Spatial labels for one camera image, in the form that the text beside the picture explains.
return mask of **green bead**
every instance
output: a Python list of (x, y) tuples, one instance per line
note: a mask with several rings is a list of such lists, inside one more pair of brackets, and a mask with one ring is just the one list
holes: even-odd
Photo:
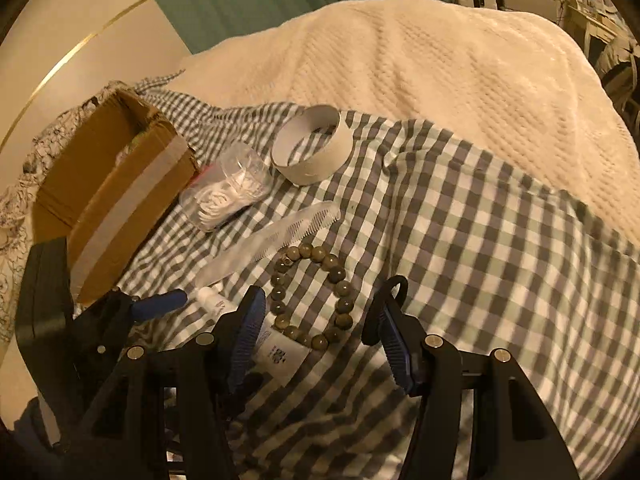
[(337, 343), (342, 338), (342, 332), (335, 326), (331, 326), (324, 331), (324, 336), (329, 343)]
[(327, 338), (325, 336), (320, 334), (315, 336), (311, 340), (311, 348), (313, 348), (314, 350), (325, 351), (327, 348), (329, 348), (329, 342), (327, 341)]
[(273, 266), (273, 270), (279, 272), (280, 274), (284, 274), (289, 270), (289, 267), (287, 267), (282, 261), (279, 261), (275, 263), (275, 265)]
[(302, 346), (311, 346), (311, 336), (306, 332), (302, 332), (302, 330), (300, 331), (300, 335), (296, 338), (296, 341)]
[(297, 326), (289, 325), (282, 331), (282, 333), (289, 339), (293, 339), (293, 341), (295, 341), (300, 335), (300, 329)]
[(329, 270), (329, 282), (338, 283), (347, 277), (347, 272), (340, 266), (332, 267)]
[(287, 295), (287, 291), (283, 286), (274, 286), (269, 297), (274, 301), (282, 301)]
[(322, 260), (322, 270), (331, 270), (339, 263), (340, 261), (338, 261), (338, 256), (335, 254), (328, 254), (324, 257), (324, 260)]
[(300, 249), (297, 247), (289, 247), (287, 249), (287, 256), (290, 260), (296, 262), (300, 259)]
[(349, 298), (340, 298), (335, 304), (335, 311), (338, 314), (348, 314), (353, 310), (353, 301)]
[(284, 314), (287, 311), (287, 307), (281, 301), (274, 301), (271, 303), (271, 313), (278, 316), (279, 314)]
[(353, 292), (353, 287), (347, 280), (342, 280), (334, 285), (334, 292), (336, 296), (344, 298)]
[(285, 287), (291, 283), (291, 278), (286, 274), (274, 274), (271, 277), (271, 285)]
[(320, 262), (322, 262), (322, 260), (324, 260), (324, 257), (326, 256), (326, 251), (324, 250), (324, 247), (314, 247), (311, 250), (311, 261), (315, 264), (319, 264)]
[(311, 258), (311, 251), (313, 250), (313, 245), (302, 243), (298, 246), (298, 252), (300, 253), (300, 258)]
[(273, 322), (273, 325), (278, 329), (278, 330), (284, 330), (286, 329), (287, 326), (289, 326), (289, 316), (287, 316), (287, 314), (280, 314), (279, 316), (276, 316), (276, 320)]
[(353, 326), (353, 318), (349, 314), (338, 314), (335, 317), (335, 325), (342, 330), (348, 330)]

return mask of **clear plastic container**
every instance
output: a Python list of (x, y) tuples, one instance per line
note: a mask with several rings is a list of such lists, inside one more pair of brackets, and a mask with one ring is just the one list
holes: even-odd
[(180, 193), (190, 222), (204, 232), (264, 198), (273, 185), (269, 167), (250, 146), (236, 142)]

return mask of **blue handle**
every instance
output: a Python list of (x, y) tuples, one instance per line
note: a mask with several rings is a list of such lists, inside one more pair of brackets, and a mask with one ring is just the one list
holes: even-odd
[(184, 307), (187, 300), (187, 293), (177, 288), (134, 302), (131, 305), (131, 315), (135, 322), (148, 321)]

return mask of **tape strip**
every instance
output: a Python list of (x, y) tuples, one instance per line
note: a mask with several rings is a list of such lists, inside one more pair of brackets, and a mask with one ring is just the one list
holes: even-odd
[(115, 235), (129, 220), (146, 196), (180, 161), (189, 149), (186, 140), (175, 136), (123, 193), (82, 248), (70, 272), (70, 289), (77, 298), (87, 277), (104, 254)]
[[(318, 128), (335, 126), (331, 139), (306, 160), (289, 166), (289, 157), (298, 143)], [(277, 133), (271, 147), (271, 160), (287, 180), (308, 186), (329, 178), (343, 165), (353, 149), (353, 135), (340, 112), (329, 105), (307, 108), (289, 120)]]

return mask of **metal screw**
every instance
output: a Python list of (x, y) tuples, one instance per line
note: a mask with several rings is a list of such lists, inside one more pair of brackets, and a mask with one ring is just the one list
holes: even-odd
[(208, 346), (213, 343), (213, 334), (211, 332), (203, 332), (196, 336), (196, 343), (200, 346)]
[(501, 363), (505, 363), (509, 359), (511, 359), (511, 354), (507, 350), (505, 350), (504, 348), (498, 348), (494, 352), (494, 357), (496, 359), (498, 359), (498, 361), (500, 361)]
[(127, 350), (127, 357), (132, 360), (140, 359), (145, 354), (145, 349), (142, 346), (132, 346)]
[(444, 341), (439, 335), (429, 334), (427, 337), (424, 338), (424, 343), (425, 345), (430, 346), (431, 348), (440, 348), (444, 343)]

